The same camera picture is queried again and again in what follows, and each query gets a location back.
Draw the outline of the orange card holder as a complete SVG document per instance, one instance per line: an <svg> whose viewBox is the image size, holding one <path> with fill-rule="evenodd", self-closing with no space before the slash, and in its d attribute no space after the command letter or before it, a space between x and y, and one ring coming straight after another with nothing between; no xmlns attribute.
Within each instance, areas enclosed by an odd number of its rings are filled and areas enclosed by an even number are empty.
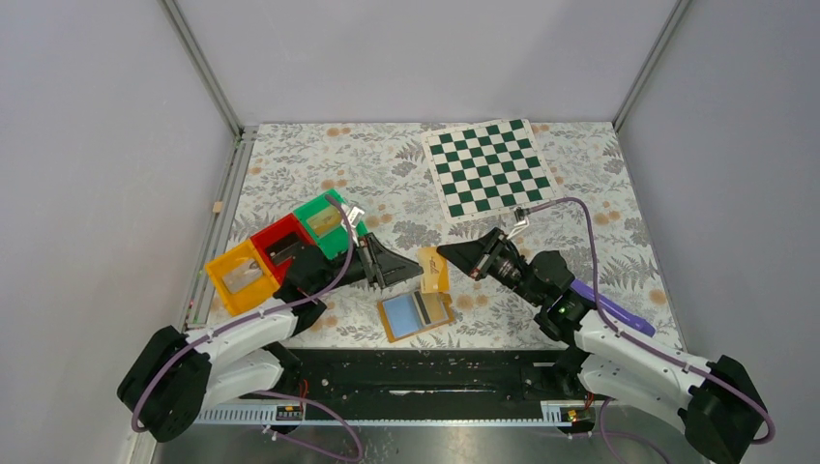
<svg viewBox="0 0 820 464"><path fill-rule="evenodd" d="M452 319L447 324L425 327L421 323L415 305L413 304L411 298L411 294L413 292L400 294L377 303L376 308L380 321L385 330L386 337L391 343L395 343L399 340L421 334L438 327L449 325L455 320L454 312L451 308L451 297L446 293L438 293L441 295L441 299L448 307Z"/></svg>

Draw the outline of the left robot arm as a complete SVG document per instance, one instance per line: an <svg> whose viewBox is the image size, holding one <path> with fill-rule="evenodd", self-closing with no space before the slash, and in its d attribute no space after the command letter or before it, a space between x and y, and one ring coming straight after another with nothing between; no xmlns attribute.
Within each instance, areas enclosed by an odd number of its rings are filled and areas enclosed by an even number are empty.
<svg viewBox="0 0 820 464"><path fill-rule="evenodd" d="M294 393L300 372L278 358L277 343L317 322L330 291L357 283L385 289L420 276L422 267L383 246L372 233L346 243L333 259L316 245L288 254L279 305L254 309L199 332L157 330L121 381L116 395L131 411L132 430L165 443L203 410L257 391Z"/></svg>

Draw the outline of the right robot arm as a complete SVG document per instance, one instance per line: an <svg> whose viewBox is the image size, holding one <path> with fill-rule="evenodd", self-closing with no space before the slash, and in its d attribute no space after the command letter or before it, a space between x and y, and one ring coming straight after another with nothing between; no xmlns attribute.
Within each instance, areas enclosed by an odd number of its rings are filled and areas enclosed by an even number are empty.
<svg viewBox="0 0 820 464"><path fill-rule="evenodd" d="M612 303L597 300L559 251L526 259L498 228L437 251L467 276L491 276L538 309L539 329L569 346L569 362L554 373L563 396L588 391L620 400L680 431L704 458L742 461L767 409L740 362L726 355L709 361L665 346L646 321L625 310L606 315Z"/></svg>

